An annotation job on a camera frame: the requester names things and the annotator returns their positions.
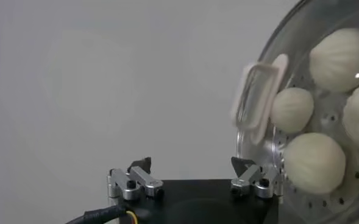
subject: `white background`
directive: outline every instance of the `white background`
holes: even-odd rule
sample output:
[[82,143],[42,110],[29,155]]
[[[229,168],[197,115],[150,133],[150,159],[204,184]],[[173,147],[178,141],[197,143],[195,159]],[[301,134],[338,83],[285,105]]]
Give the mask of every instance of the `white background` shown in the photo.
[[296,0],[0,0],[0,224],[107,205],[105,175],[232,178],[229,110]]

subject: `perforated steamer tray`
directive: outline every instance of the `perforated steamer tray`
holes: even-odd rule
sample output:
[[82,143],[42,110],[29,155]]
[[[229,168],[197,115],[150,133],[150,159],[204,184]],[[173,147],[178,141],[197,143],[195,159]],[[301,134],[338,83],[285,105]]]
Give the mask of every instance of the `perforated steamer tray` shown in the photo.
[[[294,10],[299,10],[307,5],[307,2],[302,1],[301,5],[298,4]],[[241,82],[238,98],[231,114],[238,127],[237,156],[254,160],[258,165],[263,166],[264,170],[277,169],[280,172],[280,178],[275,183],[277,186],[275,193],[281,196],[280,223],[292,223],[291,216],[299,217],[302,223],[342,224],[359,220],[359,148],[348,138],[341,122],[343,108],[351,93],[333,94],[319,89],[308,71],[307,55],[321,39],[340,27],[353,25],[359,27],[359,16],[357,16],[359,10],[347,8],[345,10],[351,10],[348,13],[349,17],[344,20],[335,19],[334,23],[329,21],[330,24],[326,24],[328,27],[323,27],[325,31],[323,30],[318,37],[314,37],[315,40],[311,40],[308,46],[299,47],[297,41],[296,43],[292,41],[290,44],[293,45],[293,49],[288,49],[286,52],[281,51],[281,53],[286,53],[283,55],[283,57],[287,57],[285,63],[281,63],[281,55],[278,55],[269,58],[268,63],[261,62],[258,64],[260,66],[255,67],[252,65],[251,69],[247,68],[243,73],[246,81],[242,80]],[[283,33],[283,28],[279,28],[277,31]],[[271,49],[267,51],[277,52],[277,47],[273,48],[271,45],[272,43],[268,43],[266,48]],[[279,83],[281,71],[283,78]],[[287,135],[268,121],[268,110],[270,109],[268,103],[275,96],[273,92],[275,87],[278,91],[289,87],[300,87],[312,93],[315,100],[315,112],[301,133]],[[263,128],[262,122],[265,121],[266,125]],[[331,194],[311,195],[303,192],[290,182],[284,172],[283,151],[286,145],[296,136],[309,132],[330,136],[340,144],[346,154],[347,167],[344,181]]]

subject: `metal steamer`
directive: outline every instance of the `metal steamer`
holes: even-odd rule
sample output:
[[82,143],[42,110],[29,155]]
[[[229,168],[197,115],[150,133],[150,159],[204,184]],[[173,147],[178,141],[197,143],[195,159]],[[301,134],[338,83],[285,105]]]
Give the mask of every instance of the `metal steamer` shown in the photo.
[[[334,30],[350,26],[359,27],[359,1],[301,1],[274,32],[259,63],[244,70],[245,81],[240,83],[232,111],[238,127],[236,155],[253,160],[263,173],[273,170],[278,174],[270,184],[280,196],[281,223],[289,223],[285,220],[291,216],[307,223],[352,223],[359,219],[359,148],[347,137],[341,123],[350,93],[334,94],[319,89],[308,70],[310,49]],[[305,27],[314,30],[308,33]],[[283,78],[279,83],[281,72]],[[331,194],[302,192],[284,172],[283,151],[302,133],[288,135],[270,124],[268,103],[276,94],[274,88],[280,91],[289,87],[309,90],[315,100],[315,112],[302,133],[327,134],[346,154],[344,181]]]

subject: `black platform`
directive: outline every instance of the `black platform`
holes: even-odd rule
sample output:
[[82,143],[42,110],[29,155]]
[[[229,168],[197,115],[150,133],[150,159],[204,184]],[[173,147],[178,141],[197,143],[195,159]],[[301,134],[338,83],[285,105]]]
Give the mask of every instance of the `black platform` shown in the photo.
[[[155,201],[142,196],[128,203],[142,224],[275,224],[278,198],[262,200],[253,194],[234,200],[230,180],[165,180],[165,196]],[[123,218],[121,224],[130,224]]]

